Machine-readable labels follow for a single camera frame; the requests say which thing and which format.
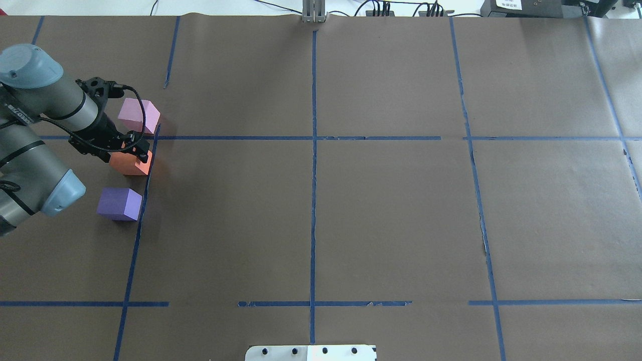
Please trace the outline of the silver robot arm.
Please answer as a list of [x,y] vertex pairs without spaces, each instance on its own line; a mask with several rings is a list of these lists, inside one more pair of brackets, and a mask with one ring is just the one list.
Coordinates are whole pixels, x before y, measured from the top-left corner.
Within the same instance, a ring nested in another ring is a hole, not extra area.
[[15,44],[2,51],[2,236],[42,212],[53,217],[78,201],[85,185],[32,130],[47,122],[69,135],[81,154],[109,162],[113,153],[149,162],[145,127],[121,133],[105,113],[130,85],[99,77],[73,79],[46,51]]

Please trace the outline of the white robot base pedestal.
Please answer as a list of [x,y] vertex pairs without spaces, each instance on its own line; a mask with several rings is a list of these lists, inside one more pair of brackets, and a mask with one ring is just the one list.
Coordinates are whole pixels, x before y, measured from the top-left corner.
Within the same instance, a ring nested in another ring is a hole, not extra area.
[[255,345],[248,348],[245,360],[377,360],[375,345]]

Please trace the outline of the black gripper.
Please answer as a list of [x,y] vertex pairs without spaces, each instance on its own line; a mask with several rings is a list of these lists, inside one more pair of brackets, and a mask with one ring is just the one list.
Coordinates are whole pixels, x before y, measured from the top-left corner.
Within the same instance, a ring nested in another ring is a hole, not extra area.
[[147,162],[149,142],[143,134],[133,130],[127,133],[119,132],[105,114],[89,127],[73,133],[68,142],[83,155],[90,154],[108,163],[111,153],[124,152],[135,155],[142,162]]

